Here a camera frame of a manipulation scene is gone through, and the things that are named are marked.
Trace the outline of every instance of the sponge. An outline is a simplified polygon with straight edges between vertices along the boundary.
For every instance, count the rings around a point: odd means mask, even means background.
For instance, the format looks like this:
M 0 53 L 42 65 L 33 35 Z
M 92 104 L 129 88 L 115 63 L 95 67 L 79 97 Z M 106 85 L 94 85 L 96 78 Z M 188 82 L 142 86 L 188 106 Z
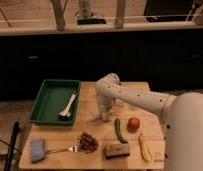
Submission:
M 32 163 L 45 159 L 43 139 L 34 139 L 30 141 L 30 159 Z

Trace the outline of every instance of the green cucumber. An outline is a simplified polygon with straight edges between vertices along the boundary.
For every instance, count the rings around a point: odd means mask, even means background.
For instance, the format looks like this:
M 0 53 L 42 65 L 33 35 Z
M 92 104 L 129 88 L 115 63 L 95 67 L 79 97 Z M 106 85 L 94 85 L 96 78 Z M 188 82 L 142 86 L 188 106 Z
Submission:
M 125 143 L 128 143 L 121 135 L 121 128 L 120 128 L 120 119 L 115 119 L 115 132 L 116 132 L 116 135 L 117 135 L 117 138 L 118 140 L 122 143 L 122 144 L 125 144 Z

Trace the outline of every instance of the tomato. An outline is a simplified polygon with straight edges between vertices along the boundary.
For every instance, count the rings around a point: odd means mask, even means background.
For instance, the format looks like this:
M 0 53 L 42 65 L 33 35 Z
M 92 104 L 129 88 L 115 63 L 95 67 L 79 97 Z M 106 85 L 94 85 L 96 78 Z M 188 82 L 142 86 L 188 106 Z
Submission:
M 128 120 L 128 131 L 130 132 L 136 132 L 138 128 L 140 127 L 140 120 L 137 117 L 131 117 Z

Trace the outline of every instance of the fork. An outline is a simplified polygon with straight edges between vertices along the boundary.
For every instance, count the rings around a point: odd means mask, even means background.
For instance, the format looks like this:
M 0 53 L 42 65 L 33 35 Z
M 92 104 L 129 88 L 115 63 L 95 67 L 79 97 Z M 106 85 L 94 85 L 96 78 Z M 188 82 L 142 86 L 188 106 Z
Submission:
M 74 145 L 74 146 L 71 146 L 69 148 L 63 148 L 63 149 L 59 149 L 59 150 L 47 150 L 46 154 L 60 153 L 60 152 L 64 152 L 64 151 L 78 152 L 79 151 L 79 146 Z

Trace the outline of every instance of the wooden table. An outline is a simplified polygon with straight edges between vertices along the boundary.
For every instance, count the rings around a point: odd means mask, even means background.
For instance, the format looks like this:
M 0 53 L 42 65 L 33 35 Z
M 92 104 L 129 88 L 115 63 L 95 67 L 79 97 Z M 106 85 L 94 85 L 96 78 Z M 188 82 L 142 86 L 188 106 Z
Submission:
M 123 82 L 122 86 L 149 90 L 145 82 Z M 26 145 L 21 156 L 21 169 L 162 169 L 163 161 L 146 163 L 140 154 L 138 136 L 141 132 L 148 139 L 152 156 L 164 156 L 164 138 L 157 116 L 135 106 L 124 103 L 123 107 L 114 106 L 111 121 L 88 122 L 98 114 L 94 82 L 82 82 L 76 120 L 73 126 L 39 126 L 32 125 Z M 126 124 L 131 116 L 139 117 L 140 128 L 136 133 L 129 133 Z M 118 144 L 115 135 L 114 120 L 120 118 L 123 137 L 129 141 L 130 156 L 107 160 L 103 149 L 107 144 Z M 61 149 L 77 144 L 82 132 L 90 133 L 99 142 L 99 148 L 92 154 L 62 152 L 46 155 L 46 159 L 38 163 L 30 162 L 29 142 L 35 138 L 45 140 L 46 149 Z

